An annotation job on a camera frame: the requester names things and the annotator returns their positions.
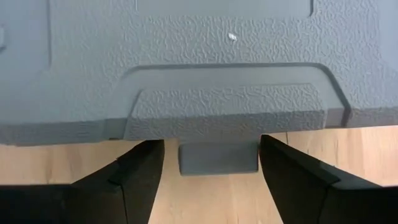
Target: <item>wooden surface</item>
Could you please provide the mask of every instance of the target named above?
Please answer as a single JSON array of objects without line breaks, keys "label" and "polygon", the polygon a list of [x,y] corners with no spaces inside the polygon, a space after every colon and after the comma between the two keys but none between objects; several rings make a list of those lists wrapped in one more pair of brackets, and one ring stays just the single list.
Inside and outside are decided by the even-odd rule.
[{"label": "wooden surface", "polygon": [[[377,184],[398,185],[397,126],[274,136]],[[137,143],[0,146],[0,184],[71,183],[114,161]],[[261,172],[181,177],[177,144],[175,140],[166,142],[164,171],[150,223],[282,223]]]}]

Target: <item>white speck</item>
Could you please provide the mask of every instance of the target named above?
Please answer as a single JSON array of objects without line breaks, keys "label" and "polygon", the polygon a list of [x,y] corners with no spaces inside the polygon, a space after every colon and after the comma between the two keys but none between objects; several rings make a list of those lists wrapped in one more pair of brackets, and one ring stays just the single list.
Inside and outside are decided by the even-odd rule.
[{"label": "white speck", "polygon": [[228,33],[228,38],[232,41],[237,41],[238,37],[233,33]]}]

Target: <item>black plastic arm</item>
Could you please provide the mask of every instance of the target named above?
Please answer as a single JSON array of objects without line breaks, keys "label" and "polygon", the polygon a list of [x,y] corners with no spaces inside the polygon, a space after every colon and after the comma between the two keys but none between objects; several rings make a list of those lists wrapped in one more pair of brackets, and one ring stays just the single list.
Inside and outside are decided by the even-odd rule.
[{"label": "black plastic arm", "polygon": [[2,186],[0,223],[146,224],[163,159],[164,142],[145,141],[71,185]]},{"label": "black plastic arm", "polygon": [[383,188],[270,136],[262,136],[259,155],[285,224],[398,221],[398,187]]}]

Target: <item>gray plastic panel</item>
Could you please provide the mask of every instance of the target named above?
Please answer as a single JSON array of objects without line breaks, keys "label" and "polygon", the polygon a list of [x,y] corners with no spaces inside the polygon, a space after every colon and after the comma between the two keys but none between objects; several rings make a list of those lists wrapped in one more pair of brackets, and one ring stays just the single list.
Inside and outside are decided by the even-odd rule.
[{"label": "gray plastic panel", "polygon": [[320,129],[325,122],[320,94],[309,84],[144,90],[124,139],[246,139],[266,132]]},{"label": "gray plastic panel", "polygon": [[[165,138],[190,129],[192,123],[182,118],[201,122],[197,114],[224,128],[235,124],[232,133],[242,133],[237,122],[248,120],[246,112],[268,120],[256,132],[398,124],[397,1],[228,2],[226,7],[225,0],[201,5],[191,0],[0,1],[0,141],[36,145]],[[277,123],[285,121],[270,121],[275,115],[269,106],[253,113],[234,107],[227,117],[209,109],[173,111],[180,127],[172,131],[148,131],[135,123],[157,127],[156,121],[169,118],[164,114],[148,118],[151,122],[130,116],[146,105],[137,97],[140,92],[154,98],[159,91],[211,93],[259,85],[268,86],[270,95],[264,98],[273,98],[271,89],[296,86],[291,88],[303,93],[297,86],[306,83],[317,91],[305,98],[311,99],[306,105],[324,114],[316,122],[308,120],[313,111],[284,106],[294,100],[283,97],[279,109],[302,113],[283,128]],[[175,134],[166,135],[168,129]]]}]

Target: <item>textured plastic surface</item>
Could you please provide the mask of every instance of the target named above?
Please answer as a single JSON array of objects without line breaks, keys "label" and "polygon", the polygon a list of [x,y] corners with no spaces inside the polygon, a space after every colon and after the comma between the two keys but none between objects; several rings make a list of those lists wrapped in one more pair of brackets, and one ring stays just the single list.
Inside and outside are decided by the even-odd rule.
[{"label": "textured plastic surface", "polygon": [[398,124],[397,1],[228,3],[1,1],[0,142]]}]

